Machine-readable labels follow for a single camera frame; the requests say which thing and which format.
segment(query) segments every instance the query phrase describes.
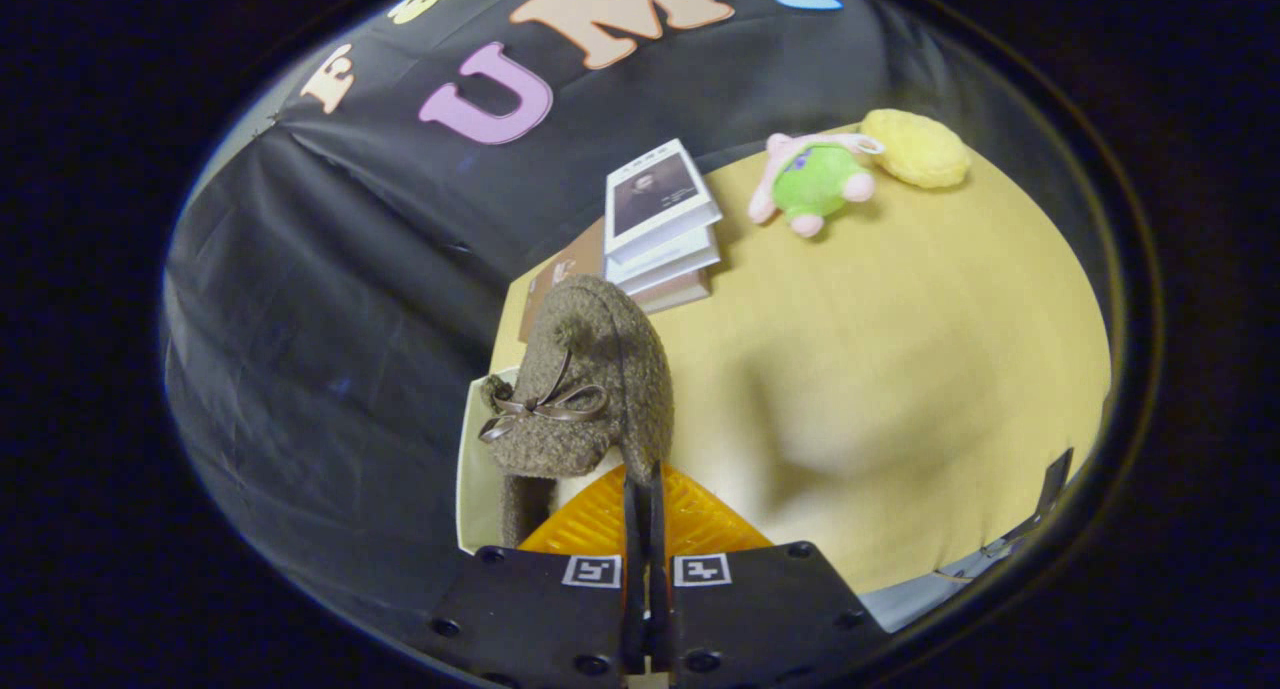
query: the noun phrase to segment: brown book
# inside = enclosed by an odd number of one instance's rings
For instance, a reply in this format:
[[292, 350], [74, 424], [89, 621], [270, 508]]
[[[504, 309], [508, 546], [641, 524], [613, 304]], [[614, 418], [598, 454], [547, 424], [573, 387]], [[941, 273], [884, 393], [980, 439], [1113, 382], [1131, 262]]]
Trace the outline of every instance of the brown book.
[[576, 239], [563, 247], [556, 259], [545, 269], [534, 277], [529, 283], [529, 296], [525, 298], [525, 315], [520, 320], [521, 342], [529, 342], [529, 330], [534, 327], [534, 318], [543, 306], [543, 298], [552, 287], [561, 283], [566, 277], [575, 274], [604, 275], [604, 218], [590, 224], [586, 232], [579, 234]]

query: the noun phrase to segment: stuffed animal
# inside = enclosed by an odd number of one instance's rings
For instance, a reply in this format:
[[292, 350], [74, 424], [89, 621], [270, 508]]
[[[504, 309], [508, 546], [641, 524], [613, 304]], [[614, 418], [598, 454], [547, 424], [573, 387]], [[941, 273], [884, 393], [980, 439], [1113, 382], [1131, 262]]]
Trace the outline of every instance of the stuffed animal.
[[643, 484], [658, 480], [671, 453], [675, 401], [662, 341], [626, 293], [595, 275], [548, 292], [515, 387], [489, 377], [481, 393], [497, 414], [480, 438], [506, 474], [508, 547], [547, 520], [557, 479], [589, 474], [608, 448]]
[[876, 179], [854, 155], [884, 147], [864, 134], [773, 134], [765, 150], [769, 160], [748, 215], [763, 224], [782, 210], [796, 234], [813, 237], [846, 201], [872, 197]]
[[873, 156], [873, 161], [915, 187], [954, 187], [964, 182], [969, 172], [969, 150], [941, 120], [897, 109], [877, 109], [869, 111], [858, 129], [883, 142], [884, 151]]

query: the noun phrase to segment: brown plush toy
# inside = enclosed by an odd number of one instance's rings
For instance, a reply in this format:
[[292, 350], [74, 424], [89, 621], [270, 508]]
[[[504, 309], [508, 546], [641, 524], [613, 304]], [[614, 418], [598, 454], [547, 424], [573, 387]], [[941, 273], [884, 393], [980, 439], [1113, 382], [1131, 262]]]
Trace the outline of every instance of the brown plush toy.
[[556, 479], [581, 476], [617, 447], [627, 476], [658, 476], [671, 452], [675, 405], [662, 341], [644, 311], [598, 277], [556, 284], [529, 334], [516, 385], [489, 377], [497, 412], [480, 438], [507, 475], [502, 534], [508, 547], [547, 520]]

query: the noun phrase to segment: orange mesh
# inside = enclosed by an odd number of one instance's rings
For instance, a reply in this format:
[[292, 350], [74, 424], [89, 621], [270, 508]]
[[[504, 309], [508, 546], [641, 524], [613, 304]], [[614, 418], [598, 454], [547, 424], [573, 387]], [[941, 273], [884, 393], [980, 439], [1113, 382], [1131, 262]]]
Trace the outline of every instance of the orange mesh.
[[[594, 480], [517, 548], [549, 555], [625, 555], [625, 478], [626, 466], [618, 466]], [[668, 465], [662, 467], [662, 487], [667, 557], [773, 546], [708, 489]]]

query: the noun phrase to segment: fisheye lens view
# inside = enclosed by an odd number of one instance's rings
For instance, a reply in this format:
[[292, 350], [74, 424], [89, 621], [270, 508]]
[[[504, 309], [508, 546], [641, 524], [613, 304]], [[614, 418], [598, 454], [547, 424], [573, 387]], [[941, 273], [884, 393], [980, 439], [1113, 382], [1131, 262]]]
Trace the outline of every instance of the fisheye lens view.
[[1068, 100], [955, 22], [389, 0], [283, 58], [164, 257], [211, 502], [477, 685], [819, 685], [996, 596], [1102, 476], [1152, 278]]

